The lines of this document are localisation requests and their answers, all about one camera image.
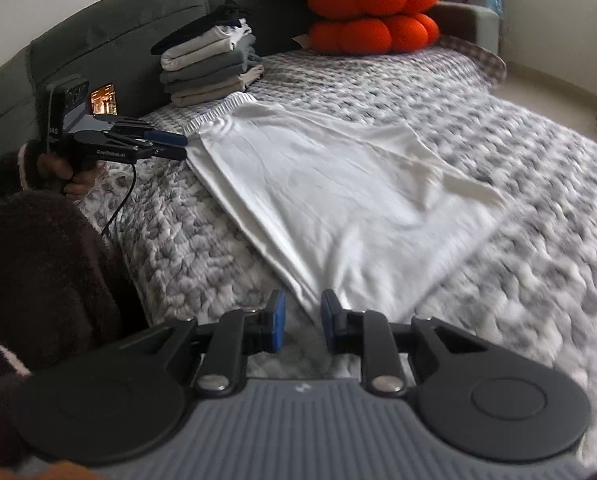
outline tufted headboard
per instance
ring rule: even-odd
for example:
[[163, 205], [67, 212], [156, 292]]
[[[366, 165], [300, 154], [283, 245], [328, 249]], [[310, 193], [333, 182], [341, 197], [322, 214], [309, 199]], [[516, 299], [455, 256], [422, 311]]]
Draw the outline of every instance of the tufted headboard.
[[[101, 0], [59, 23], [0, 67], [0, 156], [38, 137], [45, 122], [47, 83], [73, 73], [90, 90], [114, 83], [118, 113], [140, 117], [168, 102], [158, 80], [158, 40], [225, 0]], [[260, 56], [299, 48], [291, 38], [315, 20], [306, 0], [235, 0], [250, 9], [248, 23]], [[441, 30], [479, 41], [479, 7], [442, 3], [432, 9]]]

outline phone screen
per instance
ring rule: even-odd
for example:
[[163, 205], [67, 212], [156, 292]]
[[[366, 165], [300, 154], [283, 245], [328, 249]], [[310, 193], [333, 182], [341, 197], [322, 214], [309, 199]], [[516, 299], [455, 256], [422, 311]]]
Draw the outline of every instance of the phone screen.
[[116, 115], [116, 92], [114, 85], [109, 84], [97, 88], [90, 94], [90, 103], [92, 104], [92, 113], [96, 114], [114, 114]]

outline black cable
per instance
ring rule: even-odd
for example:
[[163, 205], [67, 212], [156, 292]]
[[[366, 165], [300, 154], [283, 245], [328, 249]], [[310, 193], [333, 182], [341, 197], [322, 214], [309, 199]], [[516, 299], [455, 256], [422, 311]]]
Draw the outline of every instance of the black cable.
[[105, 236], [108, 233], [108, 231], [110, 230], [110, 225], [112, 224], [112, 222], [114, 222], [114, 219], [116, 218], [118, 212], [125, 205], [125, 203], [128, 201], [128, 198], [132, 194], [132, 191], [134, 189], [134, 184], [136, 184], [136, 166], [134, 164], [132, 164], [131, 166], [132, 166], [132, 173], [134, 174], [134, 178], [132, 179], [132, 185], [130, 186], [130, 190], [128, 191], [127, 195], [125, 195], [123, 202], [121, 202], [118, 205], [118, 207], [116, 208], [116, 211], [114, 212], [112, 217], [107, 221], [107, 224], [105, 224], [105, 227], [101, 231], [101, 236]]

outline bed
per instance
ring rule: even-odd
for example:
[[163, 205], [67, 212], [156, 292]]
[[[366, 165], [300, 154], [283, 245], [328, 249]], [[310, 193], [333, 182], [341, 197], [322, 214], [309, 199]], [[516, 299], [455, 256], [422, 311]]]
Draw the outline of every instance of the bed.
[[[38, 134], [44, 85], [74, 72], [92, 88], [113, 80], [121, 113], [185, 132], [219, 103], [163, 106], [149, 46], [222, 1], [103, 0], [32, 42], [0, 68], [0, 153]], [[405, 120], [445, 162], [512, 198], [491, 240], [393, 320], [435, 316], [570, 375], [594, 414], [579, 456], [597, 466], [597, 144], [494, 97], [505, 66], [471, 43], [446, 38], [409, 55], [322, 57], [292, 50], [291, 38], [313, 20], [304, 0], [237, 1], [253, 10], [266, 56], [265, 76], [248, 92], [256, 100], [355, 123]], [[478, 43], [480, 12], [447, 6], [435, 18], [449, 16], [453, 31]], [[150, 322], [214, 321], [284, 287], [186, 162], [150, 160], [137, 170], [111, 233]], [[110, 165], [83, 213], [104, 225], [130, 182], [126, 168]], [[358, 376], [359, 363], [331, 358], [320, 328], [292, 302], [286, 330], [283, 351], [250, 359], [250, 375]]]
[[[505, 78], [495, 56], [462, 41], [441, 45], [401, 56], [277, 54], [249, 93], [347, 121], [405, 119], [446, 162], [513, 198], [498, 233], [398, 320], [435, 316], [568, 373], [592, 401], [580, 456], [597, 465], [597, 144], [494, 97]], [[166, 106], [147, 118], [184, 132], [216, 104]], [[105, 222], [130, 179], [110, 169], [82, 205], [92, 221]], [[216, 321], [283, 287], [187, 163], [144, 162], [138, 182], [112, 232], [152, 322]], [[328, 357], [296, 304], [287, 332], [280, 355], [250, 359], [250, 375], [358, 376], [355, 360]]]

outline bed sheet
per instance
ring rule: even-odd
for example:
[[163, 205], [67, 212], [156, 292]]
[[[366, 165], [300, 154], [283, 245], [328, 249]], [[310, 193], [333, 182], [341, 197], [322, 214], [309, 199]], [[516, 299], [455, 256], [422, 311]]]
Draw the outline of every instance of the bed sheet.
[[[512, 196], [498, 233], [394, 321], [435, 316], [569, 374], [594, 413], [579, 455], [597, 466], [597, 144], [494, 97], [504, 65], [451, 40], [408, 55], [299, 51], [264, 61], [265, 76], [250, 89], [257, 100], [366, 124], [406, 120], [443, 160]], [[147, 119], [182, 132], [215, 104], [168, 106]], [[283, 287], [186, 163], [151, 160], [137, 169], [112, 235], [152, 322], [215, 321]], [[84, 213], [104, 224], [130, 179], [112, 167]], [[251, 358], [250, 375], [358, 376], [357, 360], [328, 356], [320, 328], [296, 304], [286, 329], [283, 352]]]

